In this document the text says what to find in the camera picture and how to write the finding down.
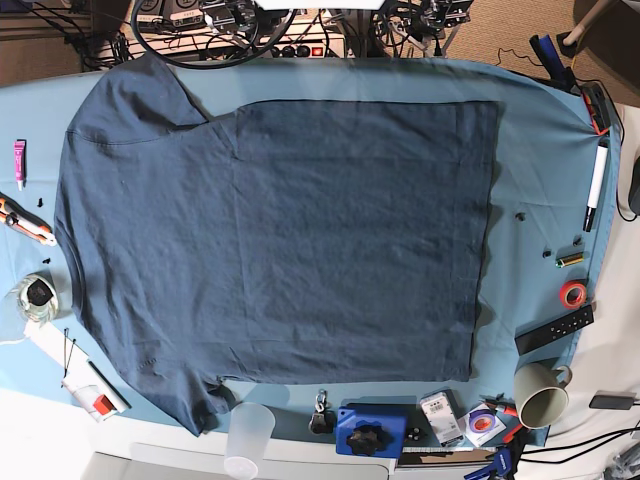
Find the AA battery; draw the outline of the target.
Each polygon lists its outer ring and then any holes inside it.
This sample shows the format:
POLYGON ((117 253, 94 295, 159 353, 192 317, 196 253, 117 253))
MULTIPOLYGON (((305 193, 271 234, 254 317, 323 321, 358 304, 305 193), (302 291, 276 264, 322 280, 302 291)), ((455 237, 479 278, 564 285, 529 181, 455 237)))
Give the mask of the AA battery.
POLYGON ((555 266, 559 269, 582 263, 585 259, 583 252, 577 252, 556 259, 555 266))

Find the white labelled packet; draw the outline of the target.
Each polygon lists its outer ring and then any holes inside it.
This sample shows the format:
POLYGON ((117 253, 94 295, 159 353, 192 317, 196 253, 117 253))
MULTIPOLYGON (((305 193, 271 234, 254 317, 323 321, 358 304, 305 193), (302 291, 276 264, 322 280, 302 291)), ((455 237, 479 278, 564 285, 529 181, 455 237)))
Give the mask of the white labelled packet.
POLYGON ((464 440, 449 397, 437 392, 422 398, 420 408, 441 447, 456 446, 464 440))

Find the orange black clamp tool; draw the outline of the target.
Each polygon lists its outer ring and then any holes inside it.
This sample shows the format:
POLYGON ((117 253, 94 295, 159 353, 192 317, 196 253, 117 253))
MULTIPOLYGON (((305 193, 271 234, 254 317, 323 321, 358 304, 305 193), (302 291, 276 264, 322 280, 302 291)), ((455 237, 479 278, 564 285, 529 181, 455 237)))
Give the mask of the orange black clamp tool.
POLYGON ((606 135, 611 127, 611 119, 604 90, 596 82, 586 82, 580 86, 580 90, 594 131, 599 136, 606 135))

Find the light blue table cloth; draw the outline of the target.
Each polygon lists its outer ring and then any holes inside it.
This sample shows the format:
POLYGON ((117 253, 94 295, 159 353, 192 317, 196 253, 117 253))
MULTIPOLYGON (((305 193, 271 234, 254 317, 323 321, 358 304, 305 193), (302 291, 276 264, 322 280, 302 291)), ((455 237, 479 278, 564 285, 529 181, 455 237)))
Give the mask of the light blue table cloth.
MULTIPOLYGON (((568 336, 519 358, 514 335, 563 315, 558 298, 568 278, 588 279, 593 295, 616 215, 620 166, 619 127, 611 134, 606 175, 591 233, 581 232, 598 138, 584 102, 499 67, 460 60, 271 60, 244 66, 174 70, 194 102, 209 116, 271 99, 347 101, 501 103, 491 220, 479 289, 480 317, 474 334, 472 378, 465 383, 356 383, 329 385, 329 399, 342 403, 413 404, 424 395, 450 388, 462 409, 480 395, 512 396, 514 372, 531 361, 568 364, 578 337, 568 336), (554 266, 556 255, 576 249, 582 237, 586 261, 554 266)), ((1 192, 30 212, 53 221, 64 132, 101 73, 71 75, 1 88, 1 192), (31 183, 19 193, 8 151, 27 140, 31 183)), ((24 276, 53 277, 63 311, 59 328, 70 334, 132 406, 126 417, 177 427, 173 419, 134 392, 70 310, 69 271, 61 250, 1 226, 1 300, 24 276)), ((1 387, 20 390, 34 364, 28 341, 1 347, 1 387)), ((237 398, 263 403, 276 415, 275 438, 325 442, 308 431, 317 385, 254 385, 229 382, 237 398)))

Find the red tape roll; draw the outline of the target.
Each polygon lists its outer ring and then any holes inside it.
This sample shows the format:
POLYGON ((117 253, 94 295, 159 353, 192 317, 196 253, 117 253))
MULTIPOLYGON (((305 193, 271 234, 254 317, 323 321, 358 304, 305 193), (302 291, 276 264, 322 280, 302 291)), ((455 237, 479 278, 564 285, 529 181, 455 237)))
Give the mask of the red tape roll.
POLYGON ((588 298, 586 285, 580 280, 568 281, 561 287, 559 298, 566 309, 580 308, 588 298))

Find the glass jar with black lid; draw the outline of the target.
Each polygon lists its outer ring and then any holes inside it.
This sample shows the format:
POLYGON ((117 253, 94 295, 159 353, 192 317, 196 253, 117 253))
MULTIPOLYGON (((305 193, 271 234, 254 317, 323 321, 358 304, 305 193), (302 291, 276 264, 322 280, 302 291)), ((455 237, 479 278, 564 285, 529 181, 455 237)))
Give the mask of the glass jar with black lid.
POLYGON ((59 311, 57 292, 43 276, 29 274, 20 280, 7 294, 9 305, 25 322, 45 323, 53 321, 59 311))

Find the translucent plastic cup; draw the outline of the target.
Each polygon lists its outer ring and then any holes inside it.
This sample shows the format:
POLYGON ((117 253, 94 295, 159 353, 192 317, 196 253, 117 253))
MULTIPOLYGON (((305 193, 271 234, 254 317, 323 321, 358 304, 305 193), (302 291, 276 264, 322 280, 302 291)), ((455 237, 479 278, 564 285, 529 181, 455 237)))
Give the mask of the translucent plastic cup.
POLYGON ((276 419, 269 408, 241 403, 231 411, 223 467, 233 479, 255 479, 276 419))

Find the blue black clamp top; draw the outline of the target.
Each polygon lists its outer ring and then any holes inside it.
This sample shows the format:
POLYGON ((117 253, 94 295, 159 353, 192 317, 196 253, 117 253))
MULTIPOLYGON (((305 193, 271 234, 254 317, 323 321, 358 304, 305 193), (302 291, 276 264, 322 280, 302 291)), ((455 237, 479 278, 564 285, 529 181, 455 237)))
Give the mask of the blue black clamp top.
POLYGON ((575 76, 570 67, 561 61, 556 48, 548 35, 539 37, 533 35, 529 44, 538 60, 549 74, 551 83, 566 92, 570 92, 576 86, 575 76))

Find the red handled pliers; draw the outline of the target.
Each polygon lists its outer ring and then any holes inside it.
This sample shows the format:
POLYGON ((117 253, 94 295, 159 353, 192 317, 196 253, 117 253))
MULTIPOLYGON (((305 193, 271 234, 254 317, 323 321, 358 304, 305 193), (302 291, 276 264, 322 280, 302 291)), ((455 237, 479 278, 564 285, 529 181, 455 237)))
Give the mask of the red handled pliers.
POLYGON ((502 396, 499 397, 489 397, 483 396, 482 401, 491 409, 502 413, 504 415, 517 417, 518 412, 516 406, 512 403, 504 399, 502 396))

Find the blue clamp bottom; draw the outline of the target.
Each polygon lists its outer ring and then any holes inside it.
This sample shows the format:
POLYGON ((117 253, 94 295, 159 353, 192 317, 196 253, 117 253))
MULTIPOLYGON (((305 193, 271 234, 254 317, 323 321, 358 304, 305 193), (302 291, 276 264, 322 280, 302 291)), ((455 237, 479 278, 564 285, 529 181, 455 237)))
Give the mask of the blue clamp bottom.
POLYGON ((514 480, 517 466, 528 443, 529 430, 524 428, 516 432, 511 441, 499 448, 492 456, 490 463, 474 472, 466 474, 464 480, 506 479, 514 480))

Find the dark blue T-shirt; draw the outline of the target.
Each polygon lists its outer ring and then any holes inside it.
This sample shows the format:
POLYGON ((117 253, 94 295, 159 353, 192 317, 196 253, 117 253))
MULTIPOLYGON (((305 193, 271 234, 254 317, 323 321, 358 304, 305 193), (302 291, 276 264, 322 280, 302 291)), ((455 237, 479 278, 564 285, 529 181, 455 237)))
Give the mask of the dark blue T-shirt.
POLYGON ((228 379, 467 381, 499 120, 492 101, 209 117, 163 62, 121 65, 64 138, 73 312, 196 435, 228 379))

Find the white power strip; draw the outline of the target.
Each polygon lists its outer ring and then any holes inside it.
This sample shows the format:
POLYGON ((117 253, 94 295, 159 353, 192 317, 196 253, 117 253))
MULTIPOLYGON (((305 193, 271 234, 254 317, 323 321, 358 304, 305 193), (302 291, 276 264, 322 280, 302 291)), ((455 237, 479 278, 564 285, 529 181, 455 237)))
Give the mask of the white power strip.
POLYGON ((298 17, 280 39, 252 39, 249 33, 222 34, 208 28, 187 32, 144 33, 146 44, 162 56, 187 64, 240 59, 265 49, 265 58, 348 58, 346 38, 327 20, 298 17))

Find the white black marker pen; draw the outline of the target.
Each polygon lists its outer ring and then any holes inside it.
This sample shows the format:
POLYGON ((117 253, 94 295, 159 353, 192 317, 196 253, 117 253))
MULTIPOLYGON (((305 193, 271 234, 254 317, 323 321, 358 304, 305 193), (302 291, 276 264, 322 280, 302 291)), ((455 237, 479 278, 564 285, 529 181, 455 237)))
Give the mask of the white black marker pen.
POLYGON ((590 232, 594 223, 595 213, 599 203, 609 145, 607 141, 600 141, 597 146, 594 168, 591 178, 589 195, 583 221, 583 231, 590 232))

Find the black remote control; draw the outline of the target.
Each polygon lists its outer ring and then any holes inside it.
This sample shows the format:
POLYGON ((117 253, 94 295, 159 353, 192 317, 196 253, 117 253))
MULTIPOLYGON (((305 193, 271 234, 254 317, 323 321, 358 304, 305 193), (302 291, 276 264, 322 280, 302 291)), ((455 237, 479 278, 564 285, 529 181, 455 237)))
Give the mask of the black remote control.
POLYGON ((593 307, 587 304, 577 310, 515 337, 520 355, 540 349, 594 323, 593 307))

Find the black power adapter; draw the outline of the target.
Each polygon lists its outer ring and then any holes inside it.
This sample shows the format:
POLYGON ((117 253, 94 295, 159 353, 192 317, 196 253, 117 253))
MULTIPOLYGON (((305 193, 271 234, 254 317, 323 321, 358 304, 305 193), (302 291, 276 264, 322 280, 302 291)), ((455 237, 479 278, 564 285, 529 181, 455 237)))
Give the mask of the black power adapter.
POLYGON ((596 394, 591 399, 589 408, 596 410, 626 411, 637 405, 637 400, 633 396, 596 394))

